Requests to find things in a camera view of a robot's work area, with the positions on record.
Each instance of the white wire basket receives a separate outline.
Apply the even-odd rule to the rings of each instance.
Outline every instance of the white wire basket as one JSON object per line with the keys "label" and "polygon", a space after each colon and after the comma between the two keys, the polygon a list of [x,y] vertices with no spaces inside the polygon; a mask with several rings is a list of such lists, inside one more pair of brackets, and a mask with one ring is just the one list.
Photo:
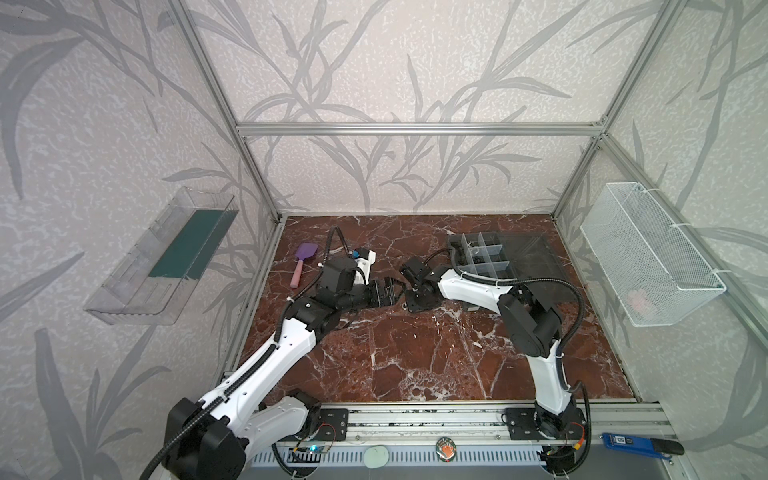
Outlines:
{"label": "white wire basket", "polygon": [[726,289],[642,184],[605,184],[581,232],[635,326],[674,325]]}

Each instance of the mounting plate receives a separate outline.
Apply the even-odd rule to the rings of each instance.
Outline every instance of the mounting plate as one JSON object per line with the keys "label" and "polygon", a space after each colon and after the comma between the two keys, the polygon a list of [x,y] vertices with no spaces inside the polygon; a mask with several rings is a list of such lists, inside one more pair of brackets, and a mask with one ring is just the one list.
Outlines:
{"label": "mounting plate", "polygon": [[[534,414],[536,409],[505,409],[504,416],[509,430],[509,438],[511,440],[545,440],[546,438],[541,435],[536,429],[534,420]],[[581,423],[585,425],[584,413],[581,409],[576,409],[576,413],[573,418],[565,419],[568,422],[568,428],[566,428],[560,436],[555,440],[579,440],[581,437],[581,429],[576,425],[571,425],[571,422]]]}

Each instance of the pink brush handle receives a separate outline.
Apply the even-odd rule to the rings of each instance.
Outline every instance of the pink brush handle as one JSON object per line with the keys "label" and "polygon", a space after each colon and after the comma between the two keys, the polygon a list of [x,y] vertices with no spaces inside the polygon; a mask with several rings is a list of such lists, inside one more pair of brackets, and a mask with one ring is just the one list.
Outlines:
{"label": "pink brush handle", "polygon": [[301,278],[301,267],[304,266],[304,260],[299,260],[296,269],[293,271],[293,278],[290,279],[291,288],[299,288],[299,278]]}

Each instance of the round sticker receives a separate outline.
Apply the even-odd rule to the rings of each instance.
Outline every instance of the round sticker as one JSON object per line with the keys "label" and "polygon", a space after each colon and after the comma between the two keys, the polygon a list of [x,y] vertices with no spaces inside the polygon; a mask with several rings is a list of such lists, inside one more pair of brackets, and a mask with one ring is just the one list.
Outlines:
{"label": "round sticker", "polygon": [[437,457],[444,462],[450,462],[456,457],[456,444],[448,437],[442,437],[435,446]]}

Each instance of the purple brush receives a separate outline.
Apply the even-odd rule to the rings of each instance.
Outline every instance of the purple brush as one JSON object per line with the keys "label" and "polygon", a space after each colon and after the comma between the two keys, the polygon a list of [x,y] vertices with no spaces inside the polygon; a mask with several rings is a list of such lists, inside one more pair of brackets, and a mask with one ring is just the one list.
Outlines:
{"label": "purple brush", "polygon": [[296,249],[296,258],[299,262],[296,264],[296,269],[293,271],[293,278],[290,279],[290,287],[299,287],[299,278],[301,278],[301,267],[304,266],[304,260],[310,258],[317,251],[317,243],[302,243],[299,248]]}

